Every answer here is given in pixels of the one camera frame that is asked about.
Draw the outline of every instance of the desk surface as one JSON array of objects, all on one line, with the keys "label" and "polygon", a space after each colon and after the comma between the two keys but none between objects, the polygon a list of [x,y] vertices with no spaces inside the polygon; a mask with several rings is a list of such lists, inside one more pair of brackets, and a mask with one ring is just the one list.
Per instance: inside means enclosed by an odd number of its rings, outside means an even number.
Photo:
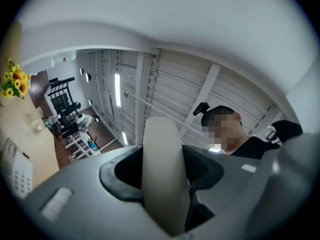
[{"label": "desk surface", "polygon": [[35,109],[29,94],[25,101],[15,97],[7,107],[0,106],[0,149],[7,138],[22,150],[33,164],[33,187],[35,188],[58,170],[54,136],[46,128],[34,132],[28,114]]}]

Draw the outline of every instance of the ceiling beam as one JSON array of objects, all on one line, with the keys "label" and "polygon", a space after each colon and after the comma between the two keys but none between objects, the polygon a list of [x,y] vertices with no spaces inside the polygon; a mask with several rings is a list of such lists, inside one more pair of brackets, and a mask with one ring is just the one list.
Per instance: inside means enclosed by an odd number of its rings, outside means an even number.
[{"label": "ceiling beam", "polygon": [[100,106],[101,106],[102,112],[105,114],[106,112],[105,112],[105,108],[103,105],[103,100],[102,100],[102,96],[101,96],[101,92],[100,92],[100,85],[99,85],[98,67],[100,66],[100,63],[98,63],[98,52],[97,51],[94,52],[94,56],[95,56],[95,59],[93,60],[95,63],[94,64],[94,80],[95,80],[95,84],[96,84],[96,89],[97,89],[97,94],[98,94]]},{"label": "ceiling beam", "polygon": [[117,52],[118,52],[117,50],[110,50],[110,54],[109,54],[109,76],[110,76],[109,89],[111,92],[111,102],[112,102],[116,127],[118,131],[122,131],[123,126],[122,126],[122,121],[120,117],[120,111],[122,108],[118,107],[116,104],[116,89],[115,89],[115,74],[117,73],[121,75],[120,63],[117,61],[117,57],[120,57],[120,55],[117,54]]},{"label": "ceiling beam", "polygon": [[[144,52],[139,52],[136,65],[136,79],[135,79],[135,95],[147,100],[147,91],[149,84],[151,60],[150,55]],[[135,142],[140,144],[143,139],[144,120],[145,120],[146,104],[139,99],[134,99],[134,131]]]},{"label": "ceiling beam", "polygon": [[242,75],[243,77],[254,83],[256,86],[258,86],[262,91],[264,91],[280,107],[280,109],[290,121],[299,123],[296,113],[287,100],[285,94],[268,77],[260,73],[258,69],[253,67],[252,65],[240,62],[238,59],[231,59],[230,55],[226,57],[214,51],[183,44],[169,42],[151,42],[151,47],[159,49],[169,49],[177,52],[195,55],[215,62]]},{"label": "ceiling beam", "polygon": [[[195,119],[195,116],[194,116],[194,111],[195,109],[197,108],[197,106],[201,103],[201,102],[205,102],[209,93],[210,93],[210,90],[212,89],[212,86],[214,85],[216,79],[217,79],[217,76],[220,72],[220,69],[221,69],[221,66],[220,65],[217,65],[215,63],[212,63],[211,67],[210,67],[210,70],[209,70],[209,73],[208,75],[206,76],[206,79],[204,81],[204,84],[199,92],[199,95],[198,97],[196,98],[192,108],[191,108],[191,111],[189,112],[187,118],[185,119],[184,123],[188,126],[190,126],[192,124],[192,122],[194,121]],[[188,128],[186,126],[182,126],[180,131],[179,131],[179,136],[180,138],[182,139],[182,137],[185,135],[185,133],[187,132]]]},{"label": "ceiling beam", "polygon": [[273,122],[278,121],[283,113],[278,106],[272,106],[267,114],[264,116],[262,121],[257,125],[255,129],[249,134],[249,137],[259,134],[259,132],[264,131],[271,125]]}]

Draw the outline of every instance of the table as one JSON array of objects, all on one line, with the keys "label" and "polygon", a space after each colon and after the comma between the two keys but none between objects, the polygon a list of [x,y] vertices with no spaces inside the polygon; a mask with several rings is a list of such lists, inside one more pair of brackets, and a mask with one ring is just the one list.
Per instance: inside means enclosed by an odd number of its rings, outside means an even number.
[{"label": "table", "polygon": [[3,150],[10,137],[29,156],[33,164],[33,187],[36,187],[59,171],[59,166],[52,133],[47,128],[33,131],[28,114],[34,109],[29,94],[25,101],[15,97],[9,106],[0,107],[0,149]]},{"label": "table", "polygon": [[[0,47],[0,80],[6,71],[6,58],[20,62],[22,26],[14,21]],[[11,138],[18,148],[29,156],[33,164],[33,187],[35,188],[59,170],[54,136],[48,129],[35,133],[26,116],[35,109],[27,94],[25,101],[15,97],[6,106],[0,106],[0,152],[7,138]]]}]

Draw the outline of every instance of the ceiling light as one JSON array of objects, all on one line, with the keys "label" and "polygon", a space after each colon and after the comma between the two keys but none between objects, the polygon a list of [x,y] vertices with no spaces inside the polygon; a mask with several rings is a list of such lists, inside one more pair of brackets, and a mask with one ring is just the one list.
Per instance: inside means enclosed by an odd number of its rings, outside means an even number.
[{"label": "ceiling light", "polygon": [[115,87],[115,103],[118,107],[121,107],[121,97],[120,97],[120,75],[114,75],[114,87]]},{"label": "ceiling light", "polygon": [[89,83],[89,81],[91,80],[91,75],[88,73],[85,73],[85,79]]},{"label": "ceiling light", "polygon": [[128,145],[127,136],[126,136],[126,134],[125,134],[124,132],[122,132],[122,136],[123,136],[124,143],[125,143],[126,145]]}]

